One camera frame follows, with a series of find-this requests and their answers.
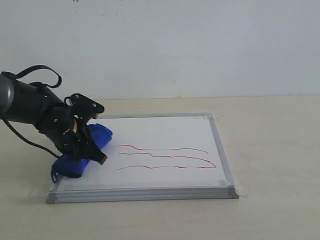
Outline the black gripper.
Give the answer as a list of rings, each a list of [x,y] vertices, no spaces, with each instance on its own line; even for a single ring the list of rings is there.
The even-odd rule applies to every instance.
[[[76,118],[71,106],[60,105],[47,110],[37,121],[37,130],[49,138],[64,155],[88,159],[100,165],[107,160],[105,144],[91,140],[83,121]]]

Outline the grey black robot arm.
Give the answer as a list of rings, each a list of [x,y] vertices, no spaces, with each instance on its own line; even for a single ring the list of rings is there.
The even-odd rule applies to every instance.
[[[89,159],[102,165],[106,161],[87,125],[104,110],[103,105],[80,93],[61,100],[41,82],[25,83],[10,72],[0,74],[0,118],[5,124],[33,125],[59,152],[76,162]]]

